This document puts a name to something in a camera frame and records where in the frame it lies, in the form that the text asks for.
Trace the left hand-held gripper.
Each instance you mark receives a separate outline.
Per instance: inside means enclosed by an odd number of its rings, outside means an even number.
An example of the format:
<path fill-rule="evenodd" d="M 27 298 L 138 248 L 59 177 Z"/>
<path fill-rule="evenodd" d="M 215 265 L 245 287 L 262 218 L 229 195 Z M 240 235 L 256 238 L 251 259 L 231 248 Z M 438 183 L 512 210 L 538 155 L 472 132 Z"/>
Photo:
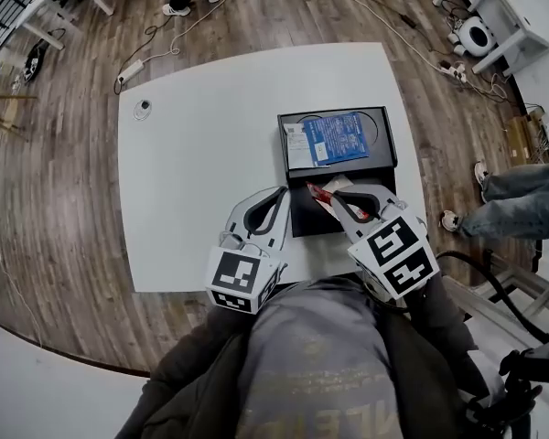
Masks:
<path fill-rule="evenodd" d="M 249 315 L 264 306 L 287 264 L 262 248 L 283 248 L 289 210 L 283 186 L 260 190 L 233 208 L 207 264 L 205 289 L 215 306 Z"/>

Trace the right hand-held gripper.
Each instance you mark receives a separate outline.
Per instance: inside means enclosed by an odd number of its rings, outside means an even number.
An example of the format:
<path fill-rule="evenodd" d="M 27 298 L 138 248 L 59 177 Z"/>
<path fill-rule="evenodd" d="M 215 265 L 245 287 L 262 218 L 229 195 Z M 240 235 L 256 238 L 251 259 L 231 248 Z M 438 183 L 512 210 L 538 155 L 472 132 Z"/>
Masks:
<path fill-rule="evenodd" d="M 392 298 L 420 289 L 439 272 L 425 225 L 389 188 L 341 188 L 331 206 L 351 242 L 349 257 Z"/>

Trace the beige packet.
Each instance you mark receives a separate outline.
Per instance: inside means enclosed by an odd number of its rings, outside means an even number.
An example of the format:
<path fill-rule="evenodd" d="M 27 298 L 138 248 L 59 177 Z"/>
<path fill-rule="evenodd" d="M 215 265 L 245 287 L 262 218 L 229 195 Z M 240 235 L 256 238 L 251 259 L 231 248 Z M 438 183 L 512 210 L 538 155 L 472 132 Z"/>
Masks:
<path fill-rule="evenodd" d="M 353 183 L 351 180 L 347 179 L 345 176 L 340 175 L 336 176 L 333 179 L 331 179 L 324 187 L 325 190 L 324 196 L 326 198 L 327 203 L 331 201 L 332 195 L 343 188 L 352 186 Z"/>

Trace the red square packet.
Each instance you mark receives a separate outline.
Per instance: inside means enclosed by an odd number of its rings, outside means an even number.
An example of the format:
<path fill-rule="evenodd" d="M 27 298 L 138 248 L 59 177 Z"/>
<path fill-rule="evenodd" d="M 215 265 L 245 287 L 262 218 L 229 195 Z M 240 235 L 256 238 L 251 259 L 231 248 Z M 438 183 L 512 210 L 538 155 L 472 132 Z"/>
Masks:
<path fill-rule="evenodd" d="M 333 193 L 310 182 L 306 182 L 306 185 L 312 198 L 317 201 L 336 220 L 339 220 L 338 216 L 331 206 Z M 349 205 L 349 209 L 353 211 L 356 217 L 359 219 L 367 219 L 370 216 L 368 213 L 354 205 Z"/>

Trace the black drawer box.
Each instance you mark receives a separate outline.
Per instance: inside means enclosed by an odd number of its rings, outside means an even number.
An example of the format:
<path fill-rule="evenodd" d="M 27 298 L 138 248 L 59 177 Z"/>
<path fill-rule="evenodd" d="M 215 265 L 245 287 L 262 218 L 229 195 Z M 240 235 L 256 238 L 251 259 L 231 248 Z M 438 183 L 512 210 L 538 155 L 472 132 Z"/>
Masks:
<path fill-rule="evenodd" d="M 290 170 L 285 145 L 285 123 L 302 123 L 356 112 L 361 119 L 363 132 L 370 149 L 365 158 L 340 162 L 330 166 Z M 291 192 L 291 222 L 295 238 L 336 233 L 341 231 L 339 221 L 330 215 L 310 195 L 306 182 L 324 187 L 331 179 L 343 175 L 354 184 L 382 184 L 396 191 L 395 168 L 398 165 L 393 134 L 387 109 L 384 106 L 344 110 L 295 112 L 277 116 L 281 146 L 284 154 L 285 177 Z"/>

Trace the white printed packet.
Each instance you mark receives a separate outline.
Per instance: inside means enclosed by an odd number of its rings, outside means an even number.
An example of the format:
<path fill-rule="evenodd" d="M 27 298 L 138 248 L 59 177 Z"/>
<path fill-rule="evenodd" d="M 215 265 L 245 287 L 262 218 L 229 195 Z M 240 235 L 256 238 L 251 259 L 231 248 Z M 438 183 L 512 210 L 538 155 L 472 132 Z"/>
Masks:
<path fill-rule="evenodd" d="M 285 123 L 285 145 L 290 170 L 314 167 L 307 134 L 302 123 Z"/>

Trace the blue packet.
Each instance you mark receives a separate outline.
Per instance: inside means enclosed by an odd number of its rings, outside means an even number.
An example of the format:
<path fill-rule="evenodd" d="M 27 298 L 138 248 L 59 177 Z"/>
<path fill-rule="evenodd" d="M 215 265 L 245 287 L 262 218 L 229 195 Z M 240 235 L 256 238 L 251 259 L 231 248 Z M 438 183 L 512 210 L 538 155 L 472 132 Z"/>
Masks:
<path fill-rule="evenodd" d="M 303 130 L 315 167 L 370 155 L 361 119 L 356 112 L 306 120 Z"/>

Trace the person's left forearm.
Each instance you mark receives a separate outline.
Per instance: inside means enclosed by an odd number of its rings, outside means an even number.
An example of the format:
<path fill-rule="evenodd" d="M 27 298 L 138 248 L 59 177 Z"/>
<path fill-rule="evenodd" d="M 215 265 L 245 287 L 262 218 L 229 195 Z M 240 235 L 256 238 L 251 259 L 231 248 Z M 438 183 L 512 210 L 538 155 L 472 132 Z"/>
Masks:
<path fill-rule="evenodd" d="M 150 381 L 178 392 L 204 374 L 231 337 L 251 328 L 257 316 L 215 307 L 205 321 L 169 350 Z"/>

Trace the person's right forearm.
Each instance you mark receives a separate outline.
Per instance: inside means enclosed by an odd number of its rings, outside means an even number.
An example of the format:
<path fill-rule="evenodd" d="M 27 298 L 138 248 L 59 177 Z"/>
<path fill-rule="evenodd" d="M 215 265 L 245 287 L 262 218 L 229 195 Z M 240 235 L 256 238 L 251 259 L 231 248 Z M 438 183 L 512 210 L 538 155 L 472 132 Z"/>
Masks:
<path fill-rule="evenodd" d="M 404 297 L 412 323 L 452 367 L 469 360 L 477 348 L 462 311 L 443 284 L 441 273 L 432 276 L 421 289 Z"/>

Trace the person's torso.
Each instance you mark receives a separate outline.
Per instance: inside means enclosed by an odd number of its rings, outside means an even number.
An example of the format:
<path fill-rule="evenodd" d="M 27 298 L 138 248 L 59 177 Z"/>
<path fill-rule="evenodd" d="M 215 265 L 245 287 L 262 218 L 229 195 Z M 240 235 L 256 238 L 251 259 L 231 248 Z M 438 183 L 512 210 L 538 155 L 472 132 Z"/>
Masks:
<path fill-rule="evenodd" d="M 346 278 L 291 285 L 178 392 L 149 380 L 115 439 L 473 439 L 459 367 Z"/>

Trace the white power strip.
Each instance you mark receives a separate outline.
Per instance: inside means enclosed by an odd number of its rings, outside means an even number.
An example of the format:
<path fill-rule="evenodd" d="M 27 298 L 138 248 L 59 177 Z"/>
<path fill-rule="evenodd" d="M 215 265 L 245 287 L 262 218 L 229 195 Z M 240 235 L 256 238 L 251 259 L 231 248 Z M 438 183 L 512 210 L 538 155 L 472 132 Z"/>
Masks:
<path fill-rule="evenodd" d="M 124 85 L 126 82 L 135 77 L 144 69 L 144 62 L 141 59 L 137 59 L 129 67 L 120 72 L 117 76 L 117 82 L 120 85 Z"/>
<path fill-rule="evenodd" d="M 462 84 L 467 82 L 466 68 L 462 62 L 451 64 L 446 60 L 441 60 L 438 63 L 438 68 L 442 73 Z"/>

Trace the cardboard box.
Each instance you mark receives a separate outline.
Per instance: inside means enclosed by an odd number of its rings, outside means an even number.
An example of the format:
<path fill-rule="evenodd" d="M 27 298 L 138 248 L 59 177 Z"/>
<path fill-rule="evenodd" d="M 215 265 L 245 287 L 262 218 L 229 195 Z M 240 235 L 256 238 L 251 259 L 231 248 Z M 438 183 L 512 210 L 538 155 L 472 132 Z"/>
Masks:
<path fill-rule="evenodd" d="M 505 125 L 513 166 L 549 164 L 549 125 L 541 108 L 515 116 Z"/>

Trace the white round appliance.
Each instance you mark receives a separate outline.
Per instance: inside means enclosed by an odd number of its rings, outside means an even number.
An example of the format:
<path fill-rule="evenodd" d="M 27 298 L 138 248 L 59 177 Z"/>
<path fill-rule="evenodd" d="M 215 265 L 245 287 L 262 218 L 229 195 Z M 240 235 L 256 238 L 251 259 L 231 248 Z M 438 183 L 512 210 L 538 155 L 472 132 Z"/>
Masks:
<path fill-rule="evenodd" d="M 454 45 L 454 53 L 474 58 L 483 58 L 494 48 L 496 39 L 479 16 L 457 20 L 447 40 Z"/>

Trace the black harness gear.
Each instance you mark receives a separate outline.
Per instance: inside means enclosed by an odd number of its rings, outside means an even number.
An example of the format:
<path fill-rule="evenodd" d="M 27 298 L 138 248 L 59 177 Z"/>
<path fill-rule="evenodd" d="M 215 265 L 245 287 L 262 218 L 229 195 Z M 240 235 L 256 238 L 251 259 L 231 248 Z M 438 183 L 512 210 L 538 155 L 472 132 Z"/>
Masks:
<path fill-rule="evenodd" d="M 484 396 L 467 396 L 466 416 L 478 439 L 531 439 L 531 413 L 543 385 L 549 383 L 549 341 L 537 348 L 514 350 L 493 371 L 478 351 L 470 357 L 482 366 Z"/>

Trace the white side table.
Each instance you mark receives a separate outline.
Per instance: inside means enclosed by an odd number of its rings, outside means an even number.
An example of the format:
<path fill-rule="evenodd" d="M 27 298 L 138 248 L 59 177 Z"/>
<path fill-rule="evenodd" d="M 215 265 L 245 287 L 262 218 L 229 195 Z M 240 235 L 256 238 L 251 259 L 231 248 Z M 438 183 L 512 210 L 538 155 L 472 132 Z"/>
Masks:
<path fill-rule="evenodd" d="M 480 74 L 509 51 L 517 52 L 522 46 L 535 44 L 540 47 L 540 50 L 531 56 L 520 56 L 516 62 L 511 63 L 504 71 L 504 74 L 509 76 L 549 53 L 549 0 L 494 1 L 512 22 L 512 32 L 506 39 L 499 41 L 489 55 L 474 65 L 472 72 Z M 482 0 L 474 0 L 468 10 L 476 10 L 481 2 Z"/>

